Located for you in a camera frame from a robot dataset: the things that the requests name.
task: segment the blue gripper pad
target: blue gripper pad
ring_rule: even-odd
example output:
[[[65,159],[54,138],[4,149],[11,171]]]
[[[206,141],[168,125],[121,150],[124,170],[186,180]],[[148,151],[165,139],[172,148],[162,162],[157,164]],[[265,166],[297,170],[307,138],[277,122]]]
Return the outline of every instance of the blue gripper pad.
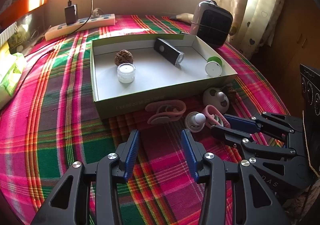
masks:
[[[132,172],[133,172],[133,167],[134,164],[136,162],[136,158],[138,155],[138,151],[139,151],[139,140],[140,140],[140,132],[138,130],[133,130],[130,134],[131,138],[129,137],[127,144],[130,142],[130,148],[129,148],[129,152],[127,155],[127,158],[125,160],[125,171],[124,171],[124,179],[127,182],[129,180],[129,178],[131,178],[132,176]]]
[[[195,180],[195,182],[198,182],[198,180],[199,180],[199,175],[198,175],[198,170],[197,170],[198,169],[198,162],[197,162],[196,156],[193,152],[193,149],[192,149],[192,146],[190,143],[189,137],[191,136],[191,134],[187,134],[187,133],[190,133],[190,131],[188,129],[184,129],[181,132],[181,144],[182,144],[182,148],[183,148],[183,153],[186,158],[191,177]]]
[[[119,155],[119,162],[112,168],[112,176],[117,183],[127,183],[132,176],[134,163],[139,151],[140,132],[132,130],[127,142],[118,145],[116,154]]]
[[[254,133],[260,132],[260,128],[258,128],[254,120],[245,119],[245,118],[241,118],[241,117],[237,117],[229,114],[224,114],[223,116],[230,123],[230,126],[232,129],[246,132],[248,134],[254,134]]]

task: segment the curtain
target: curtain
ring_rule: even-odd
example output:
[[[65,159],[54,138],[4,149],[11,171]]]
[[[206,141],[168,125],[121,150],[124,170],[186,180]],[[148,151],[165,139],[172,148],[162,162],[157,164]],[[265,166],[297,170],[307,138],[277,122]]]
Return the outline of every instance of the curtain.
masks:
[[[250,59],[265,43],[271,45],[284,0],[219,0],[231,12],[233,23],[227,41]]]

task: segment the plaid bedspread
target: plaid bedspread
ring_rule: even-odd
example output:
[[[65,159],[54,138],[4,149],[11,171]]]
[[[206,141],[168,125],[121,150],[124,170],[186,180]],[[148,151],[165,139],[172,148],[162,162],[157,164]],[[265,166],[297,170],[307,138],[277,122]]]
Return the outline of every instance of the plaid bedspread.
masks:
[[[38,44],[27,57],[24,74],[43,53],[20,92],[0,116],[0,187],[17,216],[30,224],[59,178],[76,160],[99,161],[126,141],[132,129],[141,142],[133,177],[118,185],[123,222],[128,224],[197,224],[204,185],[193,182],[181,150],[183,120],[150,126],[144,110],[101,121],[92,101],[91,41],[136,33],[188,32],[189,26],[167,17],[117,16],[116,25],[85,30],[67,39]],[[262,111],[287,114],[266,79],[240,53],[225,44],[217,52],[237,71],[236,102],[230,114],[250,118]],[[187,112],[203,109],[200,97],[183,100]],[[210,136],[194,138],[223,160],[239,161],[234,148]],[[254,134],[261,144],[275,140]],[[232,221],[232,194],[227,186],[226,224]],[[90,224],[95,223],[95,186],[91,188]]]

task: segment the black speaker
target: black speaker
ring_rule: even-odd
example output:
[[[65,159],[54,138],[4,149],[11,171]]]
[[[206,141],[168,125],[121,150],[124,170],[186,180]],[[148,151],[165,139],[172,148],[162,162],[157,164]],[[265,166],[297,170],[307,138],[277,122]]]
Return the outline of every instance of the black speaker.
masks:
[[[304,127],[311,166],[320,174],[320,70],[300,64]]]
[[[232,21],[231,13],[219,7],[214,0],[203,1],[196,7],[190,34],[214,47],[221,47],[228,37]]]

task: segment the power strip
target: power strip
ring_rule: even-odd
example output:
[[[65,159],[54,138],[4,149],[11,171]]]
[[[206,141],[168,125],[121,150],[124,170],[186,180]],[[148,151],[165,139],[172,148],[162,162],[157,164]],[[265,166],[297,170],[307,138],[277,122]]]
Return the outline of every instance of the power strip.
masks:
[[[51,39],[72,33],[84,22],[86,22],[87,19],[88,18],[78,19],[76,23],[73,23],[71,25],[67,25],[66,23],[63,23],[61,25],[51,27],[44,34],[45,40],[49,41]],[[114,14],[101,15],[98,18],[89,19],[89,21],[82,28],[80,28],[79,31],[91,29],[91,28],[114,26],[115,24],[116,24],[116,17]]]

